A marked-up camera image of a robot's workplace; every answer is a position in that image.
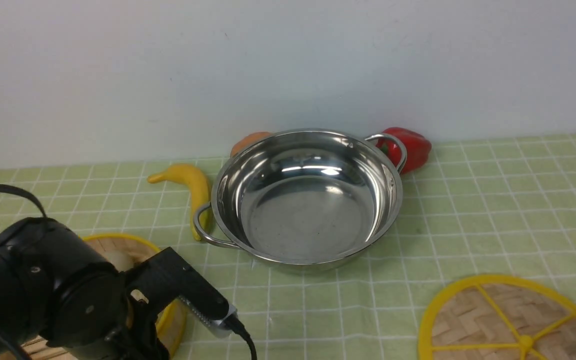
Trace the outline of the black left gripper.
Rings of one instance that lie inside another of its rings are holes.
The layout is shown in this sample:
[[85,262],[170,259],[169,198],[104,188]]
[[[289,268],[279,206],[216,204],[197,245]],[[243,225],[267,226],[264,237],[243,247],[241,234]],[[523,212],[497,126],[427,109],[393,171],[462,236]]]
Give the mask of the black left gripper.
[[144,300],[127,292],[92,292],[78,299],[80,360],[169,360],[158,337],[157,319],[171,296],[146,293]]

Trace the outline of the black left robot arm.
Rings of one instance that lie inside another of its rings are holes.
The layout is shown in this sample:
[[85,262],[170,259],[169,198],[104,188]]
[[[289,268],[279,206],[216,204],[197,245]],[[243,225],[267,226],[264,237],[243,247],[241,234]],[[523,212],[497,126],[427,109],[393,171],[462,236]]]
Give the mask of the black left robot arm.
[[55,219],[21,219],[0,234],[0,332],[78,360],[169,360],[131,280]]

